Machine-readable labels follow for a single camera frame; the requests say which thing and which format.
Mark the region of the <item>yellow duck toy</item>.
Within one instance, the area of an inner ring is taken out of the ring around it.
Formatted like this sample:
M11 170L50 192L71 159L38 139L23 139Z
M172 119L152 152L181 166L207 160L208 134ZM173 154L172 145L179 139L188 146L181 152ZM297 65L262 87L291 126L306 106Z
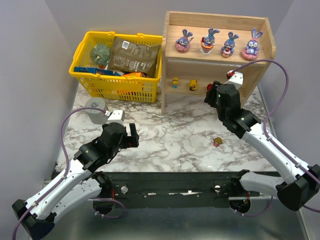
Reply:
M190 91L196 91L198 89L198 81L195 79L190 80L188 84L188 89Z

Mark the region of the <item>small yellow striped toy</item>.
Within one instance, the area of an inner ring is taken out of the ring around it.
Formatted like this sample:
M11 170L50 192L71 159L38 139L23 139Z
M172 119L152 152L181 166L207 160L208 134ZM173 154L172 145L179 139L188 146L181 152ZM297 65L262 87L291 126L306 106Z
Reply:
M177 77L174 77L171 81L172 83L172 88L173 89L177 89L178 88L178 85L179 85L179 79Z

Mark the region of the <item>purple bunny with strawberry cake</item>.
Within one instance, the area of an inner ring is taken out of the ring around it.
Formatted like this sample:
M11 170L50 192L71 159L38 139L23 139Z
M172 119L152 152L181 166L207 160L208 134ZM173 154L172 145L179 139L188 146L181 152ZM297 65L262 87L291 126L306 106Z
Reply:
M228 33L228 39L224 42L220 53L224 58L228 58L233 55L235 48L235 40L239 38L238 34L234 34L232 31Z

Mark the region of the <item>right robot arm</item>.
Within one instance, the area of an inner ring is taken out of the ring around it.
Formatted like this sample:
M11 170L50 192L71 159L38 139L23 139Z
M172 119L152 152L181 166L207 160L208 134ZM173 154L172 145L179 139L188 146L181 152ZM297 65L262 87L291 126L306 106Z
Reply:
M319 165L310 166L296 157L264 128L257 116L241 108L240 93L233 84L215 81L204 102L217 110L219 120L231 133L254 147L280 175L242 170L233 178L235 187L276 197L292 211L298 211L319 192Z

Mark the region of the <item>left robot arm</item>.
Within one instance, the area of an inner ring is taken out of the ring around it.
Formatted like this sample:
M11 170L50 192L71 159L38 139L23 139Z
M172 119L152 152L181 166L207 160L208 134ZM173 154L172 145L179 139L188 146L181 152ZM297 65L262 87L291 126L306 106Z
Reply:
M34 240L45 237L54 227L58 217L55 206L81 181L90 177L98 168L109 164L119 150L136 148L139 135L135 124L129 124L130 133L118 122L102 126L102 133L82 145L66 168L45 188L27 200L18 199L12 205L18 224L22 225Z

